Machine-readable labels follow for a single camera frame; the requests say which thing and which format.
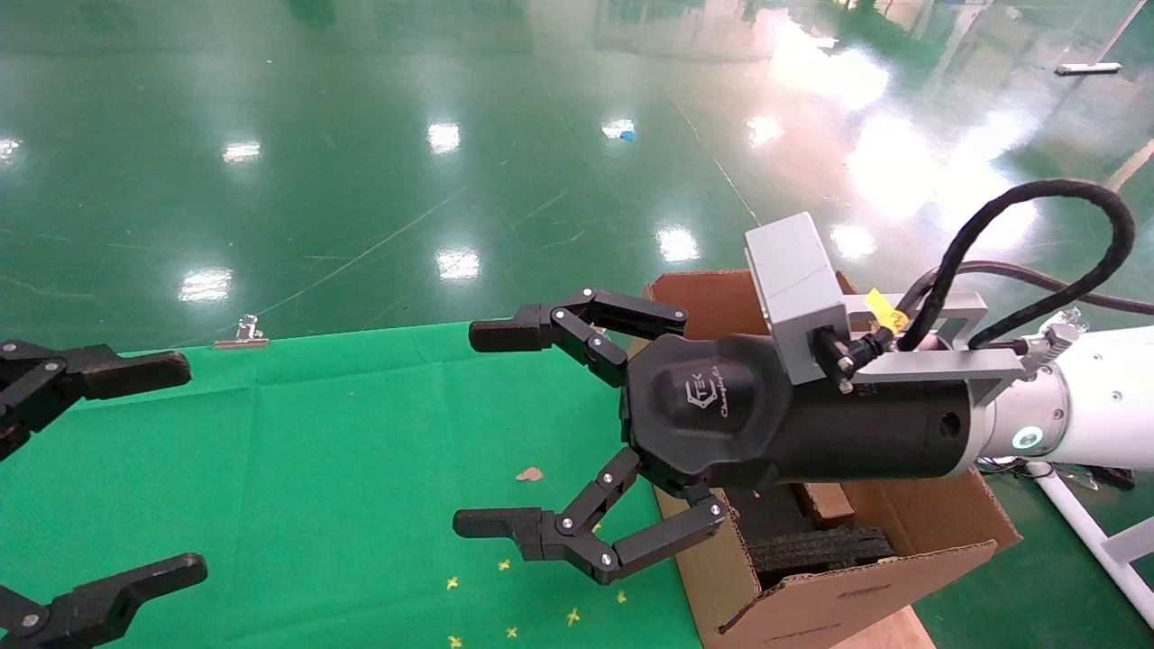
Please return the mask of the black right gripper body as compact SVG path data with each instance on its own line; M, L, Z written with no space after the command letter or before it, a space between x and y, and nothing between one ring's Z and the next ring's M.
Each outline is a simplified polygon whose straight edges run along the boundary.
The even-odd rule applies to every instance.
M627 363L624 440L668 493L951 473L971 427L960 379L790 382L769 336L664 335Z

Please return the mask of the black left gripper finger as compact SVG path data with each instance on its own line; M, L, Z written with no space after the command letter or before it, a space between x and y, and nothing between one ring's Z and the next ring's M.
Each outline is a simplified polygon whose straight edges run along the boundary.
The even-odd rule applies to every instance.
M178 351L123 357L99 344L54 350L5 340L1 349L1 460L78 401L107 401L189 383L192 370Z
M96 648L132 627L148 600L207 580L207 560L185 553L77 585L44 605L1 588L3 648Z

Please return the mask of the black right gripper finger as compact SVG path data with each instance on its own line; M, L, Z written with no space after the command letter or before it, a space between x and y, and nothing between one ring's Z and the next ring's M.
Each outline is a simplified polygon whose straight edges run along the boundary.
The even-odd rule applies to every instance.
M627 351L606 331L653 341L683 335L688 309L645 298L582 288L553 303L524 304L512 318L469 323L470 346L481 353L557 348L613 388L624 385Z
M688 508L637 534L607 543L594 527L646 467L631 448L623 448L595 480L580 490L563 512L535 507L462 509L454 513L454 534L462 538L508 538L525 562L568 562L601 585L646 570L653 564L694 547L715 535L728 516L727 506L706 486L682 488Z

